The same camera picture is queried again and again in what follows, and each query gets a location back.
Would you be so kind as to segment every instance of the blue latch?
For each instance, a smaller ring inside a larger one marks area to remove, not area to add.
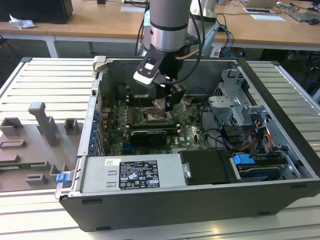
[[[70,173],[60,173],[56,176],[55,182],[57,184],[68,184]]]
[[[255,160],[249,157],[249,154],[237,154],[233,157],[233,161],[238,164],[255,164]]]

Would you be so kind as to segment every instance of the warning label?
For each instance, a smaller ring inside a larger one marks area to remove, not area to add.
[[[145,189],[159,188],[160,180],[157,161],[120,162],[119,188]]]

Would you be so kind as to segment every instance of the power cable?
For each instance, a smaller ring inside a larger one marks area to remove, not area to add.
[[[172,86],[174,84],[179,84],[179,83],[183,82],[184,80],[188,79],[194,73],[194,71],[196,70],[196,68],[198,67],[198,65],[200,63],[200,58],[202,55],[202,48],[204,47],[205,41],[206,41],[206,30],[205,30],[204,13],[202,10],[201,0],[198,0],[198,5],[199,5],[199,10],[200,10],[200,18],[201,18],[201,25],[202,25],[202,41],[200,38],[200,32],[199,32],[196,20],[195,20],[194,16],[191,14],[191,20],[192,20],[192,23],[193,23],[194,28],[196,30],[196,34],[197,34],[198,41],[199,41],[198,57],[196,59],[195,65],[193,66],[191,71],[185,77],[183,77],[177,81],[174,81],[174,82],[169,82],[168,85],[170,85],[170,86]]]

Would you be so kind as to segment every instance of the paper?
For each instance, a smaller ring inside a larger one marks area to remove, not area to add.
[[[280,21],[285,22],[285,20],[280,16],[269,16],[269,15],[257,15],[257,14],[251,14],[251,16],[255,20],[268,20],[268,21]]]
[[[15,28],[20,29],[20,30],[22,30],[22,28],[32,28],[32,27],[36,26],[34,24],[34,22],[31,20],[20,20],[20,19],[17,19],[15,17],[11,16],[11,14],[10,14],[9,23],[12,26],[14,26]]]
[[[121,12],[144,13],[145,12],[145,8],[144,7],[123,6],[123,7],[121,7]]]

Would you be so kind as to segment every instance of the black plastic cover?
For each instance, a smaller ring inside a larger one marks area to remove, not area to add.
[[[180,152],[183,164],[188,164],[191,178],[186,184],[231,184],[237,179],[230,162],[231,154],[226,150],[204,149]]]

